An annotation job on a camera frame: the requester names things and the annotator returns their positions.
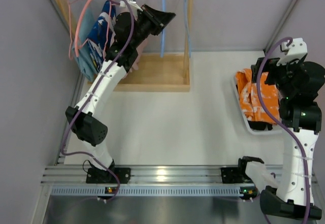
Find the black trousers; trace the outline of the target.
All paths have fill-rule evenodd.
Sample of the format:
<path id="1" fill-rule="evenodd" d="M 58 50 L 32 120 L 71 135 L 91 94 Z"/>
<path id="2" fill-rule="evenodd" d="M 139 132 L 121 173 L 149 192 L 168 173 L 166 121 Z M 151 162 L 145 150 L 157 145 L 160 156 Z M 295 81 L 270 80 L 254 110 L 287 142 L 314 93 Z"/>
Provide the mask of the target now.
<path id="1" fill-rule="evenodd" d="M 248 121 L 249 127 L 256 131 L 272 131 L 276 124 L 261 121 Z"/>

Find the orange white trousers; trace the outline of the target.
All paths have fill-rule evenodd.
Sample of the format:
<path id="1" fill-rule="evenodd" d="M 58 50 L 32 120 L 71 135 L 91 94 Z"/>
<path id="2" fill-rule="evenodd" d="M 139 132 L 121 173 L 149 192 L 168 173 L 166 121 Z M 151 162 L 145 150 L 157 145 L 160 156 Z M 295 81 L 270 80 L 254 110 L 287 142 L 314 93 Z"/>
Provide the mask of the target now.
<path id="1" fill-rule="evenodd" d="M 268 111 L 279 120 L 278 90 L 275 85 L 265 84 L 267 72 L 263 72 L 260 81 L 260 90 L 263 102 Z M 235 74 L 239 103 L 246 119 L 252 122 L 266 122 L 275 124 L 264 111 L 257 95 L 257 84 L 252 83 L 251 69 L 242 69 Z"/>

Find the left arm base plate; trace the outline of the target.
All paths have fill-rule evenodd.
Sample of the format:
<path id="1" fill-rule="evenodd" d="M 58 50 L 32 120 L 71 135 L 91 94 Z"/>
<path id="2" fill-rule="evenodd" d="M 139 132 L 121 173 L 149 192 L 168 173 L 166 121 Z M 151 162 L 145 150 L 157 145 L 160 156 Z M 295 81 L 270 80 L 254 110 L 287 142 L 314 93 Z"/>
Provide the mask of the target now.
<path id="1" fill-rule="evenodd" d="M 113 173 L 119 179 L 121 184 L 127 184 L 131 178 L 131 168 L 115 168 Z M 87 170 L 86 183 L 88 184 L 104 184 L 117 183 L 116 178 L 108 171 L 97 168 L 89 168 Z"/>

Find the thick blue plastic hanger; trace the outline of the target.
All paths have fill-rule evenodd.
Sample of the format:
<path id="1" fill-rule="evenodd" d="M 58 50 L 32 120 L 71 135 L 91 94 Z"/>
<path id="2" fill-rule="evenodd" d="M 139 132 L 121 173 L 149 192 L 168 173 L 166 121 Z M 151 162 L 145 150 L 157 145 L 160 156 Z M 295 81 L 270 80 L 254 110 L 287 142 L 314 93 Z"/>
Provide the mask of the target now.
<path id="1" fill-rule="evenodd" d="M 161 10 L 163 12 L 166 11 L 166 0 L 161 0 Z M 166 34 L 165 34 L 165 31 L 163 30 L 161 32 L 161 37 L 160 37 L 160 57 L 161 58 L 164 57 L 164 53 L 165 53 L 165 38 L 166 38 Z"/>

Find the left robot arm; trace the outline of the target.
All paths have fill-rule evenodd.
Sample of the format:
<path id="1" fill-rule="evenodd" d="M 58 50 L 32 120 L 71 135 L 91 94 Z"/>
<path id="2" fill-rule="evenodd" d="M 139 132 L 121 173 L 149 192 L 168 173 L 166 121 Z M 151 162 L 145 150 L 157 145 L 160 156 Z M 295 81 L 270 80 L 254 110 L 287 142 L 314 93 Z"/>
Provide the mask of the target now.
<path id="1" fill-rule="evenodd" d="M 92 165 L 110 172 L 114 160 L 106 144 L 108 127 L 101 121 L 104 106 L 116 85 L 132 68 L 139 54 L 137 48 L 150 36 L 158 36 L 175 18 L 172 12 L 143 5 L 137 16 L 123 12 L 116 17 L 114 42 L 107 50 L 105 61 L 92 86 L 74 107 L 66 109 L 71 131 L 84 142 Z"/>

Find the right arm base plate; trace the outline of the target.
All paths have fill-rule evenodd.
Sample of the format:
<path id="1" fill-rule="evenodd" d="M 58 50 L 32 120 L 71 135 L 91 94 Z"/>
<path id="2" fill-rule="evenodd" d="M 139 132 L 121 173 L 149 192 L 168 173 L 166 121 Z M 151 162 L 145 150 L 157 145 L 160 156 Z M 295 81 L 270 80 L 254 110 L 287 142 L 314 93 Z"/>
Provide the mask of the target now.
<path id="1" fill-rule="evenodd" d="M 253 183 L 253 181 L 239 167 L 223 167 L 221 170 L 222 183 Z"/>

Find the thin blue wire hanger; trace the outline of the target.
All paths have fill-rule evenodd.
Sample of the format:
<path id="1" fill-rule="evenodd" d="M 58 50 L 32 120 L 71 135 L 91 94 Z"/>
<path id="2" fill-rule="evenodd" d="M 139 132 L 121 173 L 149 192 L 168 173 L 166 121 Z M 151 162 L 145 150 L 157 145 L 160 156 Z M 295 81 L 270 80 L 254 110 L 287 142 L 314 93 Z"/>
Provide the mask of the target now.
<path id="1" fill-rule="evenodd" d="M 184 19 L 184 27 L 186 32 L 186 44 L 188 46 L 188 57 L 191 58 L 191 37 L 190 37 L 190 28 L 189 28 L 189 19 L 188 19 L 188 0 L 183 0 L 183 19 Z"/>

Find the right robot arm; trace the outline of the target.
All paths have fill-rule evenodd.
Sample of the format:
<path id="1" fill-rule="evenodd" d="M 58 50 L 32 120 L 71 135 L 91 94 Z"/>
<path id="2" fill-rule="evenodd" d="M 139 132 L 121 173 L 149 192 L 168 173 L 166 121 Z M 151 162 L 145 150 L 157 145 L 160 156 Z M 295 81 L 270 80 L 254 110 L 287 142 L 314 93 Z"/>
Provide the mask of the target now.
<path id="1" fill-rule="evenodd" d="M 293 58 L 281 65 L 278 58 L 264 57 L 251 68 L 252 83 L 256 85 L 257 99 L 262 105 L 266 103 L 261 92 L 263 85 L 274 85 L 281 94 L 279 117 L 273 117 L 273 121 L 285 132 L 284 159 L 279 182 L 258 157 L 239 159 L 242 175 L 259 191 L 264 215 L 303 223 L 319 220 L 322 210 L 314 204 L 311 178 L 322 120 L 316 97 L 324 85 L 324 68 L 304 58 Z"/>

